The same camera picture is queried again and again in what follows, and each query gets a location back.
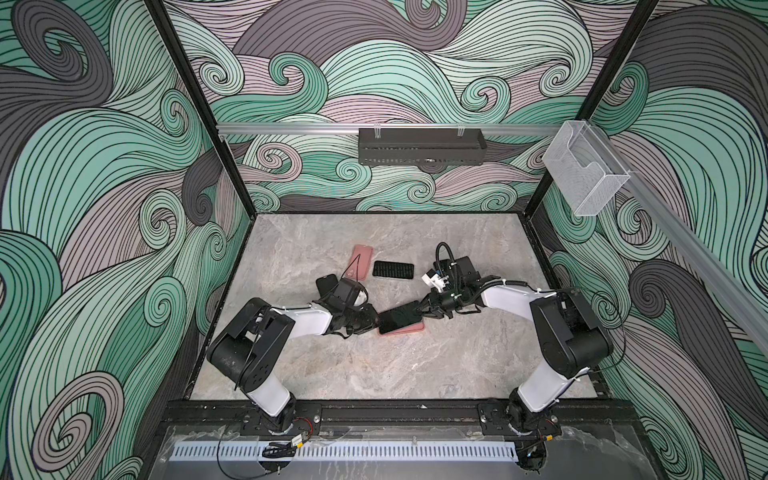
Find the aluminium rail wall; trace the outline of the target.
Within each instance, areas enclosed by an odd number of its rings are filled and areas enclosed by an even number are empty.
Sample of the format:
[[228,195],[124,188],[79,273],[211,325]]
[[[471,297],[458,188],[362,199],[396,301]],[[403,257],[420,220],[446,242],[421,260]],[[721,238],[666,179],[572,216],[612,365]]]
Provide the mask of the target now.
[[766,352],[767,297],[754,281],[730,270],[696,234],[696,202],[685,178],[659,147],[641,136],[621,133],[610,138],[598,126],[593,129],[600,144],[629,174],[625,188],[639,200],[718,305]]
[[309,122],[228,122],[218,123],[221,135],[351,135],[360,129],[437,129],[461,133],[479,129],[489,136],[550,136],[560,124],[392,124],[392,123],[309,123]]

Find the clear plastic wall holder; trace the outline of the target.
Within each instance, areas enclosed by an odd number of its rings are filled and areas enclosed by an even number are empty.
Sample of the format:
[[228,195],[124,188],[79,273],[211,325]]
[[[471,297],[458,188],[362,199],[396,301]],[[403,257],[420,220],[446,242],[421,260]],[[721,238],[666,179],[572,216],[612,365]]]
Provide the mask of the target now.
[[585,120],[564,122],[543,162],[577,217],[597,216],[630,178],[608,136]]

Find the black phone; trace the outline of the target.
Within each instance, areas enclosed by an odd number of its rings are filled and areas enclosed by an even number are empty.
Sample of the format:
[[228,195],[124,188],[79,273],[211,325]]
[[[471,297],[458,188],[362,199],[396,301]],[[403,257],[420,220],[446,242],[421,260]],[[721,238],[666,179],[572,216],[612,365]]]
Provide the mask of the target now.
[[392,308],[379,314],[378,331],[389,332],[420,321],[423,316],[419,309],[419,301],[412,301],[404,305]]
[[325,275],[315,280],[319,298],[327,298],[332,294],[338,284],[338,277],[335,274]]

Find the black wall tray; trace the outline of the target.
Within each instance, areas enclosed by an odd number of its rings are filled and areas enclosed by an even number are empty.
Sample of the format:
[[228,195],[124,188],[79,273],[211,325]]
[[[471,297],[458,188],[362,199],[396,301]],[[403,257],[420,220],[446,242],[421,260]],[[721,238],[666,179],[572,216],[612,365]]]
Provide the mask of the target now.
[[367,166],[480,165],[488,145],[476,128],[364,128],[358,160]]

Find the aluminium rail back wall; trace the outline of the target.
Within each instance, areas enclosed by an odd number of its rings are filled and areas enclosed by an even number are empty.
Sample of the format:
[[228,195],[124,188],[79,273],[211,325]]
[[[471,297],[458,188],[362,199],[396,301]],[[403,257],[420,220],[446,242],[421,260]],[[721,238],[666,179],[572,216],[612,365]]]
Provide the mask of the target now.
[[560,124],[392,124],[392,123],[309,123],[309,122],[228,122],[218,123],[221,135],[351,135],[360,129],[437,129],[461,133],[479,129],[489,136],[550,136]]

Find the pink phone case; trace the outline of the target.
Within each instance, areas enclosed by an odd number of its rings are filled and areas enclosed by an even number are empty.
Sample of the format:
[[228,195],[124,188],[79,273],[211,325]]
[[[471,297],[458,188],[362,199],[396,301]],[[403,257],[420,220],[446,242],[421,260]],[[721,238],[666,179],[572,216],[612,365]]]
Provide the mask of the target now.
[[353,247],[350,265],[344,273],[346,278],[362,282],[368,276],[371,268],[374,249],[370,246],[357,244]]
[[410,334],[410,333],[415,333],[415,332],[423,331],[424,329],[425,329],[425,324],[424,324],[423,321],[420,321],[420,322],[417,322],[417,323],[414,323],[414,324],[411,324],[411,325],[408,325],[408,326],[405,326],[405,327],[402,327],[402,328],[398,328],[398,329],[395,329],[395,330],[392,330],[392,331],[389,331],[389,332],[386,332],[386,333],[380,332],[380,334],[383,335],[383,336]]

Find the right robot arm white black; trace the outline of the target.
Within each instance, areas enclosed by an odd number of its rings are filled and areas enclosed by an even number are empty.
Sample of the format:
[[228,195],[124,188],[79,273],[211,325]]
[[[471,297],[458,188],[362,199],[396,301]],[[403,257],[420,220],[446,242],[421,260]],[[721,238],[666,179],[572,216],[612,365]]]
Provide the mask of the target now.
[[468,257],[437,260],[423,276],[421,315],[451,318],[494,309],[529,320],[542,360],[510,395],[511,415],[540,414],[614,351],[589,301],[576,288],[542,290],[522,280],[481,276]]

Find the aluminium rail right wall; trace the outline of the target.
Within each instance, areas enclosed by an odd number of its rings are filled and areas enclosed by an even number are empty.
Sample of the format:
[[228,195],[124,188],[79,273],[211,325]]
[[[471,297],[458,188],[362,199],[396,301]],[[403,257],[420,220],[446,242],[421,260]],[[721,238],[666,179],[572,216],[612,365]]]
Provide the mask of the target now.
[[639,200],[718,305],[766,352],[767,297],[754,281],[730,270],[696,234],[696,202],[685,178],[659,147],[641,136],[621,133],[610,138],[598,126],[593,129],[600,144],[629,174],[625,188]]

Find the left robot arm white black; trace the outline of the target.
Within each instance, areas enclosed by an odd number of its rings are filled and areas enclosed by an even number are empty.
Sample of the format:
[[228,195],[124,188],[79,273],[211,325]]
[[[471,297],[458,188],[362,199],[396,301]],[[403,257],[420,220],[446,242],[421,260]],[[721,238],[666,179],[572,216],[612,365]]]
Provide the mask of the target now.
[[379,325],[366,288],[334,274],[316,280],[319,298],[301,307],[250,299],[210,344],[207,361],[274,423],[292,421],[295,395],[274,374],[288,341],[307,336],[346,339]]

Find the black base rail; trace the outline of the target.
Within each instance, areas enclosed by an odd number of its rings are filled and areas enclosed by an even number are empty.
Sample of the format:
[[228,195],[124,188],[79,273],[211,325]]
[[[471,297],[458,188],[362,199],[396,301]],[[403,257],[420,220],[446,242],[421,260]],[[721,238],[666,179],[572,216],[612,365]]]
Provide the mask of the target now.
[[[330,429],[352,426],[448,426],[508,428],[512,408],[507,398],[412,400],[297,400],[287,412],[301,427]],[[637,418],[627,401],[605,398],[566,398],[548,409],[551,424],[631,422]],[[170,402],[161,422],[170,424],[224,424],[257,431],[278,422],[248,400],[178,400]]]

